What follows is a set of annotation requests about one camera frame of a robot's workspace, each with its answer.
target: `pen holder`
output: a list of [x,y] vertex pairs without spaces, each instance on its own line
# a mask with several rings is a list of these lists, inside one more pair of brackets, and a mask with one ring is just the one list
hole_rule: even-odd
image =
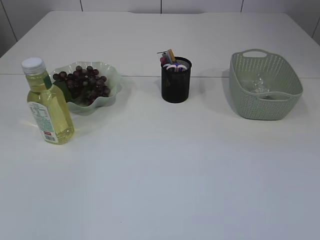
[[180,65],[187,69],[184,71],[170,71],[161,68],[161,94],[162,98],[173,104],[182,103],[189,97],[190,76],[192,63],[184,57],[175,57]]

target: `bottle label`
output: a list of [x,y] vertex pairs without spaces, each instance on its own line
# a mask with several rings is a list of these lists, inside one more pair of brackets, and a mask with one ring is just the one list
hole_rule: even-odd
[[47,107],[34,101],[30,101],[28,104],[44,140],[57,143],[58,138],[55,133],[54,126],[52,125]]

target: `bowl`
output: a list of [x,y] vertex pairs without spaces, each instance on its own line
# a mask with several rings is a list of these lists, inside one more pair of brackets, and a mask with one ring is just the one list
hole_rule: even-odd
[[66,104],[68,106],[69,111],[74,113],[86,113],[92,111],[94,108],[97,107],[111,106],[112,104],[114,104],[116,101],[116,95],[118,93],[117,86],[122,81],[122,77],[113,66],[107,63],[101,61],[77,61],[70,65],[59,67],[53,70],[49,74],[51,81],[53,83],[55,82],[55,80],[53,79],[54,74],[59,74],[62,71],[65,71],[67,74],[72,74],[76,70],[77,66],[81,66],[83,68],[92,66],[94,69],[98,69],[98,76],[107,77],[107,85],[110,88],[110,94],[109,97],[99,96],[89,106],[85,106],[84,104],[76,104],[74,102],[67,102]]

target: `woven basket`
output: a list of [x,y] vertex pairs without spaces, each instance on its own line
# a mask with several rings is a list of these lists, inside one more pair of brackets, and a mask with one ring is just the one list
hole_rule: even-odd
[[[259,52],[263,57],[244,56]],[[253,93],[253,81],[263,76],[270,92]],[[229,86],[231,97],[240,116],[253,120],[281,120],[296,105],[303,93],[301,82],[280,55],[261,49],[251,49],[232,55]]]

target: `bunch of grapes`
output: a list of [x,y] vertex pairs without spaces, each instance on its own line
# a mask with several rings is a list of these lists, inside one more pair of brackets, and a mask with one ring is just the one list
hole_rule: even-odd
[[83,96],[86,105],[91,105],[98,97],[109,97],[110,88],[106,85],[107,77],[98,76],[99,70],[88,66],[86,69],[77,66],[73,73],[65,71],[54,74],[55,81],[65,82],[73,99]]

